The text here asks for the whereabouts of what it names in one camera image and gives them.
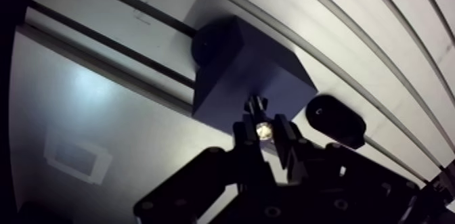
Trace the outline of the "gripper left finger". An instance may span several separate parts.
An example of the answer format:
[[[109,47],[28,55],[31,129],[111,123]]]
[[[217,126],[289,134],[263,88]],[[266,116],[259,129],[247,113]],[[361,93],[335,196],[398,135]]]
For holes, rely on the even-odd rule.
[[[265,195],[276,186],[261,153],[255,117],[233,124],[234,148],[209,147],[145,195],[133,207],[139,223],[195,223],[235,184],[239,195]]]

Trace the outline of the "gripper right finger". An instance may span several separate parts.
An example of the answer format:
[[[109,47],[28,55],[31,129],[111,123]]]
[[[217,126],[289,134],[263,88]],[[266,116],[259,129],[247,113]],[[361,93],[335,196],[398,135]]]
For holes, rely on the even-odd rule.
[[[287,180],[335,223],[412,223],[418,186],[339,143],[325,147],[302,136],[285,115],[272,120],[274,144]]]

